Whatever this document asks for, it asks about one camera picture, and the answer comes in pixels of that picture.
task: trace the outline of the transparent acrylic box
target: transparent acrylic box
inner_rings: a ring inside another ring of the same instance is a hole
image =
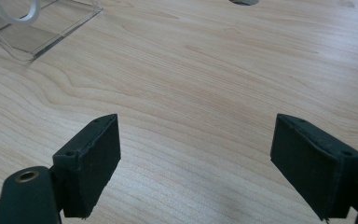
[[[20,20],[31,15],[30,8],[35,1],[40,6],[31,24],[4,19],[0,11],[0,46],[21,61],[37,58],[102,10],[100,0],[32,1],[0,0],[0,10]]]

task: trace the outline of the screw hole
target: screw hole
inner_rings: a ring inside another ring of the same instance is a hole
[[[259,0],[229,0],[230,2],[239,6],[253,6],[258,3]]]
[[[75,155],[75,152],[74,151],[67,151],[65,152],[65,156],[73,156]]]
[[[37,176],[39,176],[38,171],[26,171],[21,175],[16,176],[16,181],[19,183],[24,183],[35,179]]]
[[[351,156],[352,155],[352,153],[349,152],[349,151],[343,151],[342,154],[344,154],[345,156]]]

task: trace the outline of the wood grain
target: wood grain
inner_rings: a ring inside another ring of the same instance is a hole
[[[64,223],[320,223],[269,151],[277,113],[358,150],[358,0],[103,7],[32,63],[0,49],[0,190],[118,113],[122,161]]]

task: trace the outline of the black plastic part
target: black plastic part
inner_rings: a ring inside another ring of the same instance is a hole
[[[30,167],[5,180],[0,199],[0,224],[58,222],[48,168]]]
[[[51,171],[64,182],[66,217],[88,217],[120,160],[117,115],[89,123],[53,156]]]
[[[346,217],[356,197],[358,151],[311,123],[279,114],[271,160],[318,217]]]

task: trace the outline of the wooden table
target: wooden table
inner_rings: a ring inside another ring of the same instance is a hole
[[[277,113],[358,150],[358,0],[103,7],[32,63],[0,48],[0,190],[118,113],[122,160],[64,223],[321,223],[269,152]]]

